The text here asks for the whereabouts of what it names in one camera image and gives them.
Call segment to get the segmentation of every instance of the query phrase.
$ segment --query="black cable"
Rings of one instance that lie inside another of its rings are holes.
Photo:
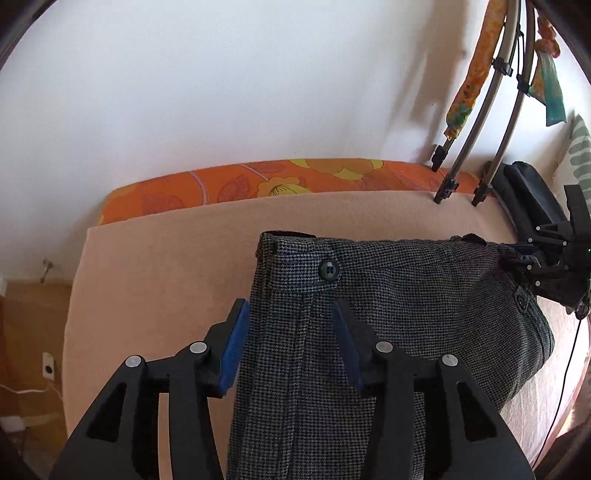
[[[521,33],[521,0],[519,0],[519,8],[517,9],[517,29],[515,30],[515,40],[513,41],[513,46],[511,47],[511,55],[509,56],[509,66],[513,65],[513,59],[515,58],[515,50],[517,49],[517,44],[519,43],[519,34]]]
[[[562,382],[562,392],[560,393],[560,400],[558,401],[558,408],[556,409],[556,414],[554,415],[554,420],[552,420],[552,424],[550,425],[550,430],[548,430],[548,433],[546,434],[546,438],[544,439],[544,443],[542,444],[542,448],[541,448],[540,452],[538,453],[538,456],[535,458],[534,466],[536,463],[538,463],[540,455],[542,454],[542,452],[544,451],[544,448],[546,447],[546,442],[548,442],[548,438],[550,437],[550,433],[552,432],[552,429],[554,428],[554,424],[556,422],[556,419],[558,418],[558,413],[560,412],[560,405],[562,404],[562,398],[564,396],[564,388],[566,387],[566,377],[569,373],[570,362],[573,359],[574,348],[577,345],[577,338],[579,337],[579,330],[581,329],[582,323],[583,323],[583,320],[582,319],[579,320],[579,326],[577,327],[577,333],[574,334],[573,349],[570,351],[569,363],[566,364],[566,372],[564,372],[564,380]]]
[[[521,74],[523,75],[523,72],[525,71],[525,35],[523,32],[521,33],[521,51],[523,52],[523,71]]]
[[[521,32],[521,30],[519,31],[519,35],[517,38],[517,82],[519,83],[519,77],[521,75],[523,75],[523,72],[521,71],[521,50],[519,49],[519,47],[521,46],[521,44],[519,43],[519,39],[521,38],[521,36],[523,35],[523,33]],[[525,67],[525,50],[523,52],[523,59],[524,59],[524,67]]]

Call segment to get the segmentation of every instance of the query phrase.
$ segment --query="white wall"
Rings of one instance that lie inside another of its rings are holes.
[[[0,72],[0,275],[39,277],[47,257],[72,277],[101,202],[135,181],[278,158],[427,161],[485,8],[57,0]],[[568,51],[557,65],[567,109],[591,121],[583,73]],[[504,82],[472,168],[496,152],[515,87]],[[545,168],[566,132],[528,100],[508,158]]]

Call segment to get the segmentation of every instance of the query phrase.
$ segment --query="gray houndstooth trousers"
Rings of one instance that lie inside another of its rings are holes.
[[[456,355],[500,410],[548,360],[554,338],[535,296],[499,267],[520,254],[474,237],[353,242],[263,233],[227,479],[358,480],[374,400],[348,384],[332,328],[336,297],[410,355]],[[326,260],[339,267],[330,280]],[[422,408],[417,393],[414,478],[423,473]]]

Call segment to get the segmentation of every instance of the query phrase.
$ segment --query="colorful towel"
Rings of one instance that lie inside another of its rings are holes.
[[[564,98],[554,59],[560,57],[560,45],[556,41],[556,30],[544,15],[538,16],[538,32],[542,36],[535,42],[538,64],[529,94],[546,107],[546,126],[566,122]]]
[[[480,95],[482,86],[491,70],[492,58],[495,54],[496,44],[501,36],[507,8],[508,0],[490,0],[488,3],[480,38],[476,44],[476,50],[470,62],[466,80],[447,113],[447,129],[444,135],[449,140],[460,135],[474,109],[476,99]]]

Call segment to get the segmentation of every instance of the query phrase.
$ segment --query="pillow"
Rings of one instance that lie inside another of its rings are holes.
[[[577,183],[581,185],[587,200],[587,207],[589,207],[591,205],[591,136],[580,115],[577,115],[573,121],[569,149],[554,172],[554,195],[567,216],[569,210],[566,208],[564,186]]]

